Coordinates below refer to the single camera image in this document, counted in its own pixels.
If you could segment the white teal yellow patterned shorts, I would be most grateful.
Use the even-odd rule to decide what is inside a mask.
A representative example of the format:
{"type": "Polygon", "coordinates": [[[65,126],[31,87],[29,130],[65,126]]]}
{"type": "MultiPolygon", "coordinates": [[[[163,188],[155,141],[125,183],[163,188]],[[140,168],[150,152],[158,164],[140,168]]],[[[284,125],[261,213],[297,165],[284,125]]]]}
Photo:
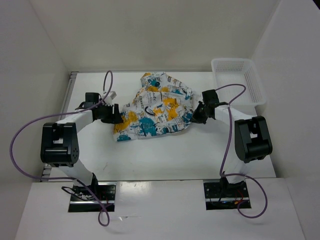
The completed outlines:
{"type": "Polygon", "coordinates": [[[165,72],[147,72],[135,98],[122,107],[113,127],[117,142],[175,134],[191,124],[195,92],[165,72]]]}

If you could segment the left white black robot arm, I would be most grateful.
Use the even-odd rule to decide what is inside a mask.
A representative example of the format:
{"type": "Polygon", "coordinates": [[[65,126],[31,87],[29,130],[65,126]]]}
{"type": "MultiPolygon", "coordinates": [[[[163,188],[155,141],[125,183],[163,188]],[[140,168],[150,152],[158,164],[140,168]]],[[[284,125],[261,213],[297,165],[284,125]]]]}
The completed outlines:
{"type": "Polygon", "coordinates": [[[99,93],[87,92],[85,101],[75,114],[64,119],[45,123],[42,127],[40,158],[45,164],[61,170],[75,185],[75,192],[89,200],[96,199],[101,193],[96,175],[90,172],[80,160],[78,133],[96,120],[105,124],[122,123],[118,104],[112,104],[117,96],[111,91],[100,97],[99,93]]]}

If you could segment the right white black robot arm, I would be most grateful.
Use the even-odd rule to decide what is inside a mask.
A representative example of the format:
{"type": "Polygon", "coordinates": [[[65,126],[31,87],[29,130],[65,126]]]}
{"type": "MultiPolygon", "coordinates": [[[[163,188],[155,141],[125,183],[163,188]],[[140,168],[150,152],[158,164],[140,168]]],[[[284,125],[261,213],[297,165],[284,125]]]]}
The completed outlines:
{"type": "Polygon", "coordinates": [[[252,161],[263,160],[273,151],[273,145],[263,116],[252,116],[221,102],[214,89],[202,92],[202,101],[191,122],[205,124],[214,119],[229,126],[228,142],[219,170],[219,191],[230,197],[244,182],[252,161]]]}

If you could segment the white perforated plastic basket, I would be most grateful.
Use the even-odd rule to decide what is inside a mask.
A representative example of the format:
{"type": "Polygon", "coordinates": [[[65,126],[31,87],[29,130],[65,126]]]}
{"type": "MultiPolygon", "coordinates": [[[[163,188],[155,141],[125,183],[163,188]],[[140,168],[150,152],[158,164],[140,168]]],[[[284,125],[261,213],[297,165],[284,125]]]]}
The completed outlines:
{"type": "Polygon", "coordinates": [[[218,90],[218,98],[222,102],[229,102],[244,93],[232,102],[233,106],[260,106],[267,102],[265,90],[254,62],[247,58],[215,58],[211,61],[213,80],[218,90]]]}

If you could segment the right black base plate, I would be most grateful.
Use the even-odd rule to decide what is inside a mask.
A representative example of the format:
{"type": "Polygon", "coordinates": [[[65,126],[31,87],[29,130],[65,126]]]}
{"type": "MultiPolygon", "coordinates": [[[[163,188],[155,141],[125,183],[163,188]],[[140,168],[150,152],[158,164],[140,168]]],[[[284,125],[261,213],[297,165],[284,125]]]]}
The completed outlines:
{"type": "Polygon", "coordinates": [[[236,184],[225,179],[203,181],[205,207],[207,211],[251,209],[250,197],[245,181],[236,184]]]}

